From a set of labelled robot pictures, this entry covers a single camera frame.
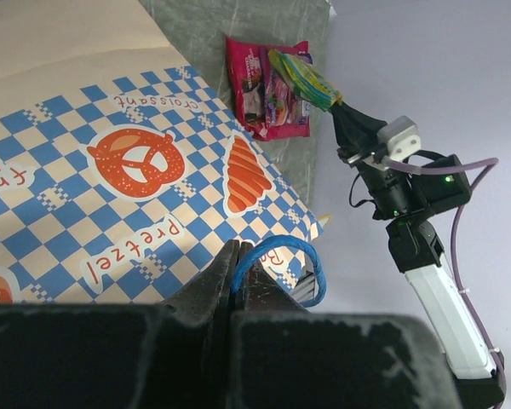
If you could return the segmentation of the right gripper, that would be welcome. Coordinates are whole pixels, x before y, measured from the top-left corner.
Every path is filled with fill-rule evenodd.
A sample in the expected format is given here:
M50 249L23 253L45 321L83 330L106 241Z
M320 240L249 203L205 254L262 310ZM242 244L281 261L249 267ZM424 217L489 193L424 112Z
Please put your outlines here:
M349 149L360 149L362 145L378 144L377 133L388 123L366 115L343 102L336 102L330 109L333 118L338 157L358 174L354 177L348 195L353 208L373 204L374 220L390 220L417 211L417 199L408 182L409 177L397 170L379 170L358 159L359 154ZM361 178L370 195L369 199L353 202L353 190Z

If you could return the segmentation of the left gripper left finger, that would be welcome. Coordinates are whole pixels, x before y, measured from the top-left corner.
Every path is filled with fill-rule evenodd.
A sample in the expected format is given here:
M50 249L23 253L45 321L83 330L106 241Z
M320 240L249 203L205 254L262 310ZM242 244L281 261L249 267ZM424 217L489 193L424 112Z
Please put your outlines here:
M240 244L157 303L0 304L0 408L222 408Z

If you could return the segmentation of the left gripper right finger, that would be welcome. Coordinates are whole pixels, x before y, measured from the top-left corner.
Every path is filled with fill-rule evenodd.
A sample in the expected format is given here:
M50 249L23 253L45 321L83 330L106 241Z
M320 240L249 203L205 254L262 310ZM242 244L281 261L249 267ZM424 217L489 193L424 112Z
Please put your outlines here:
M459 408L436 337L418 318L277 309L245 282L264 241L239 260L231 283L231 408Z

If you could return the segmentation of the green yellow candy bag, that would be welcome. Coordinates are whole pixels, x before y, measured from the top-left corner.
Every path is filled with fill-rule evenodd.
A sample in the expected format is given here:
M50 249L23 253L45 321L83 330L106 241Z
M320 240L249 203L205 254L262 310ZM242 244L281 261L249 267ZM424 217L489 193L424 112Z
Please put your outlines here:
M272 68L304 101L323 112L328 112L335 104L341 105L342 93L299 55L270 49L267 56Z

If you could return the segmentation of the purple snack bag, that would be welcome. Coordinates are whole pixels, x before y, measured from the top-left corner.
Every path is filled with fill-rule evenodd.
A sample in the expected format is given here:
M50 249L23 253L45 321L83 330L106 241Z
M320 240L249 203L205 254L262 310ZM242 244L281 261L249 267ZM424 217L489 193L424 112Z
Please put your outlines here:
M269 47L261 47L263 57L264 110L266 127L282 129L286 126L308 126L307 103L295 95L270 62Z

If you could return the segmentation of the pink snack bag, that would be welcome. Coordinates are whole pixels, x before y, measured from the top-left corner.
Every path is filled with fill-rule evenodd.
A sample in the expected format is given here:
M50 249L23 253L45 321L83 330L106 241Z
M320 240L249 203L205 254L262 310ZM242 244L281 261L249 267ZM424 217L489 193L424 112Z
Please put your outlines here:
M309 137L308 126L286 126L282 129L266 127L264 110L264 77L261 47L277 49L285 54L299 55L311 64L308 42L301 41L294 46L263 45L246 43L226 38L227 70L234 93L234 111L237 120L259 141L273 141L291 137Z

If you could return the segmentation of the checkered paper bag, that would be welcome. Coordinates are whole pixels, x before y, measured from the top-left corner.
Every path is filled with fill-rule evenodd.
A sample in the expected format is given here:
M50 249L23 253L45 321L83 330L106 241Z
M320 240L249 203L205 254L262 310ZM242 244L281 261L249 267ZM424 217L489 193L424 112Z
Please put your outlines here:
M0 303L159 302L320 220L136 1L0 1Z

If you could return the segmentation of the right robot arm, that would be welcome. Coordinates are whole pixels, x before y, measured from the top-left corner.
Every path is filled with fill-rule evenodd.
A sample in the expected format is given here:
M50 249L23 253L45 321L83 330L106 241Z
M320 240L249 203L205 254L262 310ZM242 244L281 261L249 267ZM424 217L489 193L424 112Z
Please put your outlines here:
M462 212L497 159L462 164L455 154L424 150L406 116L387 123L344 102L334 103L330 114L338 157L358 171L373 219L388 222L388 250L437 334L462 405L501 407L503 354L469 299L456 255Z

